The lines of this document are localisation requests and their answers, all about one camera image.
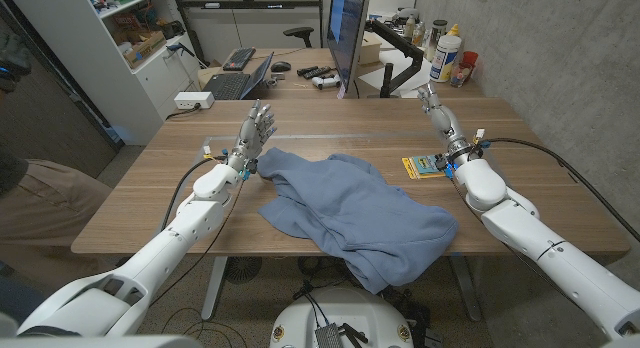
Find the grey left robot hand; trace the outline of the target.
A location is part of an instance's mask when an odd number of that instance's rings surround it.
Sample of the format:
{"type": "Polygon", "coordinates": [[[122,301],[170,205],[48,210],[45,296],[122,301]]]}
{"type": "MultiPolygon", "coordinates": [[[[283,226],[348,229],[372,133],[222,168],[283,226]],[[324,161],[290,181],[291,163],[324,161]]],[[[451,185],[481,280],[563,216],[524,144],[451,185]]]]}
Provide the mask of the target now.
{"type": "Polygon", "coordinates": [[[258,158],[264,144],[277,130],[274,127],[274,114],[271,105],[263,105],[256,100],[241,124],[235,146],[227,160],[227,164],[238,172],[243,172],[251,161],[258,158]]]}

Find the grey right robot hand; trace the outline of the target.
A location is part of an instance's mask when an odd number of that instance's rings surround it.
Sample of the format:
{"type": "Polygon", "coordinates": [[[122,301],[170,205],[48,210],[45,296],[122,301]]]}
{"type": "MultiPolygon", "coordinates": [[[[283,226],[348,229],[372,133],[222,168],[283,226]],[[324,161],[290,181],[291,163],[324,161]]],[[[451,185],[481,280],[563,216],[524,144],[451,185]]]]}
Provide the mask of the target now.
{"type": "Polygon", "coordinates": [[[451,163],[462,164],[472,151],[453,111],[440,102],[431,83],[418,89],[422,110],[429,117],[438,139],[446,148],[444,155],[451,163]]]}

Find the person's gloved hand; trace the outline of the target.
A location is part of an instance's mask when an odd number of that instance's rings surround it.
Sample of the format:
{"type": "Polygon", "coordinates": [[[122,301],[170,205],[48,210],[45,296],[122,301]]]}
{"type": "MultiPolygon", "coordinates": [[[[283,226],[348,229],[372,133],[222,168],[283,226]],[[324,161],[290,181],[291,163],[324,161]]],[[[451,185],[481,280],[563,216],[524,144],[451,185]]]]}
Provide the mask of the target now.
{"type": "Polygon", "coordinates": [[[32,71],[30,52],[20,35],[1,32],[1,91],[11,93],[32,71]]]}

